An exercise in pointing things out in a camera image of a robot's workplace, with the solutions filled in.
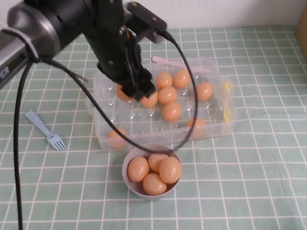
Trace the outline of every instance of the egg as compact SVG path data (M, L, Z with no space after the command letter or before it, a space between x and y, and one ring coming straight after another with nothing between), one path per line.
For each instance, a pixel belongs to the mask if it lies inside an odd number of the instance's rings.
M181 105L178 102L171 102L164 106L163 118L166 121L176 121L180 118L181 112Z
M155 173L159 173L159 168L160 168L161 161L164 160L165 158L168 158L168 155L164 154L164 153L160 153L160 154L159 153L154 153L154 154L151 154L149 156L149 159L148 159L149 167Z
M165 87L160 90L158 99L161 104L174 102L177 98L177 90L174 87Z
M128 102L130 100L132 100L131 97L128 97L126 94L123 93L123 91L121 90L123 87L121 85L117 85L116 87L116 95L119 99L121 99L122 101Z
M170 87L173 84L172 76L168 72L159 73L157 76L157 85L160 89Z
M174 75L173 82L174 82L174 85L177 88L187 87L191 82L191 77L190 77L189 72L186 69L182 69L182 70L178 71Z
M159 173L165 183L173 184L181 177L182 167L177 158L168 157L161 161Z
M122 128L117 128L117 129L123 135L126 135L126 132L125 132L124 129L122 129ZM111 130L107 137L112 138L112 140L109 141L109 144L112 148L120 149L126 144L126 141L120 135L118 135L117 132L115 132L114 130Z
M158 101L158 92L154 92L149 98L143 97L141 103L144 107L153 107Z
M190 120L188 121L188 123L187 123L187 127L191 127L192 124L193 124L193 121L194 121L193 118L190 119ZM204 126L204 125L206 125L205 120L202 119L202 118L200 118L200 117L197 117L197 118L196 118L196 121L195 121L194 130L192 131L191 136L194 137L194 138L200 138L200 137L204 136L204 134L205 134L205 132L206 132L205 128L198 128L198 129L197 129L197 127L199 127L199 126Z
M132 159L128 166L128 176L134 182L141 182L149 173L149 165L144 157Z
M158 174L151 173L144 178L143 188L147 195L157 196L166 192L167 185Z
M206 101L213 94L213 86L209 82L203 82L197 86L197 96L199 100Z

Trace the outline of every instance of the green grid tablecloth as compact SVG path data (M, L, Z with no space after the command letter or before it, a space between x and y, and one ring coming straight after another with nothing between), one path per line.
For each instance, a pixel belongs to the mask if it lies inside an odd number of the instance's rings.
M63 137L55 152L21 115L24 225L29 230L303 230L307 228L307 65L293 27L171 30L188 58L208 57L234 83L238 113L225 137L178 151L182 181L169 197L139 200L123 183L123 153L100 149L85 96L60 70L37 65L22 112L33 109ZM141 43L179 58L170 43ZM96 58L84 37L57 56L91 78ZM17 229L12 163L16 77L0 91L0 229ZM92 82L86 84L93 88Z

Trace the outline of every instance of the egg carton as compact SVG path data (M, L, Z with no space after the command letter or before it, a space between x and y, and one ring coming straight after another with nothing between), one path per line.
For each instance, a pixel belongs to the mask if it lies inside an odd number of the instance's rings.
M204 126L195 128L190 140L204 139L227 135L231 132L236 120L235 107L231 101L232 83L222 78L214 61L208 58L188 59L196 84L209 82L214 93L207 101L199 101L198 117L205 120ZM153 76L156 88L156 76L161 72L168 72L173 77L181 67L163 63L150 63L144 66ZM138 144L169 144L182 141L190 127L188 121L193 118L195 103L193 87L177 89L177 102L182 107L182 114L177 121L168 122L163 119L163 105L159 102L152 108L145 108L141 102L131 100L121 101L116 95L117 85L101 72L97 72L93 79L94 98L116 127L126 131L127 136ZM119 151L131 150L130 144L120 145L108 138L112 128L105 122L100 113L93 107L89 99L85 105L94 116L95 134L103 150Z

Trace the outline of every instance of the black cable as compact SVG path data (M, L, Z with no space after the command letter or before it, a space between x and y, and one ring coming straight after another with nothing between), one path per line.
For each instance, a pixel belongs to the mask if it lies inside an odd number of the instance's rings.
M187 69L188 72L190 74L191 77L191 82L192 82L192 86L193 86L193 90L194 90L194 97L195 97L195 111L194 111L194 116L193 116L193 124L188 132L188 134L185 136L185 138L176 146L174 147L172 150L164 150L164 151L156 151L153 149L147 149L137 143L135 143L134 141L130 140L128 137L126 137L125 135L123 135L117 128L115 125L113 125L113 123L110 121L110 119L107 117L107 115L103 112L103 110L100 108L99 104L97 103L97 101L93 98L93 96L91 95L91 93L87 90L87 88L82 84L82 82L79 80L79 78L82 78L79 74L76 74L72 71L70 71L68 68L66 68L65 66L63 66L62 64L58 63L57 61L47 58L47 57L40 57L40 62L46 63L48 65L54 66L56 68L59 68L61 70L63 70L64 72L66 72L79 86L80 88L83 90L83 92L86 94L86 96L90 99L90 101L92 102L92 104L95 106L95 108L99 111L100 115L105 119L105 121L110 125L110 127L119 135L121 136L124 140L126 140L128 143L130 143L131 145L142 149L143 151L146 152L150 152L150 153L169 153L172 151L176 151L177 149L181 148L190 138L192 131L195 127L195 122L196 122L196 118L197 118L197 113L198 113L198 97L197 97L197 89L196 89L196 83L195 80L193 78L193 74L192 71L189 67L188 61L186 60L180 46L177 44L177 42L175 41L175 39L172 37L172 35L169 32L164 32L162 34L162 36L170 41L171 43L173 43L175 45L175 47L177 48L178 52L180 53ZM18 212L18 226L19 226L19 230L23 230L23 215L22 215L22 200L21 200L21 186L20 186L20 175L19 175L19 157L18 157L18 126L19 126L19 115L20 115L20 107L21 107L21 101L22 101L22 94L23 94L23 89L24 89L24 84L25 84L25 80L26 77L30 71L31 66L33 65L32 61L29 61L29 63L27 64L20 83L19 83L19 87L18 87L18 91L17 91L17 98L16 98L16 105L15 105L15 114L14 114L14 127L13 127L13 145L14 145L14 173L15 173L15 184L16 184L16 197L17 197L17 212Z
M92 102L92 104L95 106L95 108L98 110L98 112L100 113L100 115L105 119L105 121L108 123L108 125L118 134L120 135L125 141L127 141L128 143L130 143L131 145L139 148L139 149L142 149L143 151L146 151L146 152L150 152L150 153L169 153L169 152L172 152L172 151L176 151L177 149L181 148L187 141L188 139L190 138L191 136L191 133L193 131L193 128L195 126L195 121L196 121L196 118L197 118L197 112L198 112L198 98L197 98L197 89L196 89L196 83L194 81L194 78L193 78L193 75L192 75L192 71L189 67L189 64L184 56L184 54L182 53L181 49L180 49L180 46L177 44L177 42L172 38L172 37L169 37L167 36L167 34L165 35L168 40L170 42L172 42L176 48L178 49L179 53L181 54L186 66L187 66L187 69L188 69L188 72L190 74L190 77L191 77L191 81L192 81L192 85L193 85L193 89L194 89L194 96L195 96L195 111L194 111L194 116L193 116L193 124L188 132L188 134L185 136L185 138L176 146L174 147L172 150L153 150L153 149L148 149L148 148L145 148L141 145L139 145L138 143L135 143L134 141L130 140L128 137L126 137L125 135L123 135L117 128L116 126L110 121L110 119L107 117L107 115L103 112L103 110L100 108L99 104L97 103L97 101L93 98L93 96L91 95L91 93L87 90L87 88L82 84L82 82L76 77L76 74L73 73L72 71L70 71L69 69L67 69L65 66L63 66L62 64L52 60L52 59L49 59L49 58L41 58L41 61L46 63L46 64L49 64L51 66L54 66L56 68L59 68L59 69L62 69L63 71L65 71L79 86L80 88L83 90L83 92L86 94L86 96L90 99L90 101Z
M16 184L16 198L17 198L17 213L18 213L18 227L19 230L23 230L23 209L21 203L21 190L20 190L20 175L19 175L19 156L18 156L18 128L19 128L19 114L21 107L21 100L23 96L25 80L28 76L30 68L32 67L33 62L28 62L27 66L24 69L24 72L21 76L16 104L15 104L15 114L14 114L14 127L13 127L13 151L14 151L14 173L15 173L15 184Z

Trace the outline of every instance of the plastic fork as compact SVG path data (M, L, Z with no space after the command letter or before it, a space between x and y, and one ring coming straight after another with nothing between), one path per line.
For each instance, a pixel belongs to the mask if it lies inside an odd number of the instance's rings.
M58 136L58 134L51 133L33 110L28 110L25 113L25 116L45 134L49 144L51 144L57 151L61 152L66 149L64 142Z
M183 63L176 62L176 61L171 61L171 60L168 60L168 59L163 58L163 57L153 56L152 57L152 61L153 62L157 62L157 63L163 63L163 64L170 65L170 66L186 68L186 65L183 64ZM200 73L210 73L211 72L210 69L200 68L200 67L191 67L191 70L193 72L200 72Z

